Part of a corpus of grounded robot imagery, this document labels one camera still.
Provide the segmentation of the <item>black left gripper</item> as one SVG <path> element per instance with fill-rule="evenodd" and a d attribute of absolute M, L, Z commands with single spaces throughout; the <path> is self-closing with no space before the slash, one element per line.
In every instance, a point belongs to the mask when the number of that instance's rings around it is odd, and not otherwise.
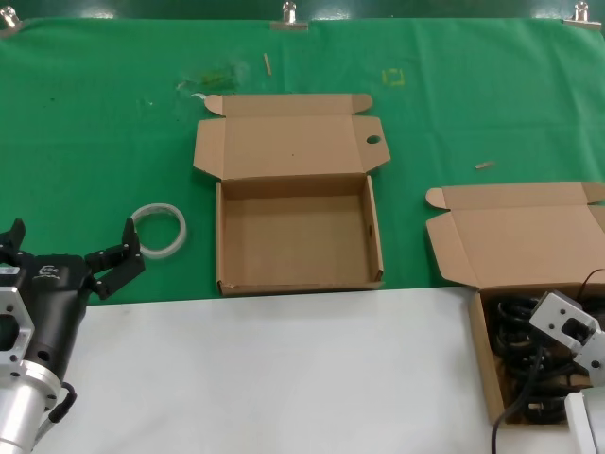
<path fill-rule="evenodd" d="M 1 285 L 18 289 L 34 325 L 24 359 L 63 379 L 91 293 L 106 300 L 145 271 L 140 239 L 127 218 L 118 245 L 83 259 L 22 253 L 25 235 L 20 218 L 1 234 Z"/>

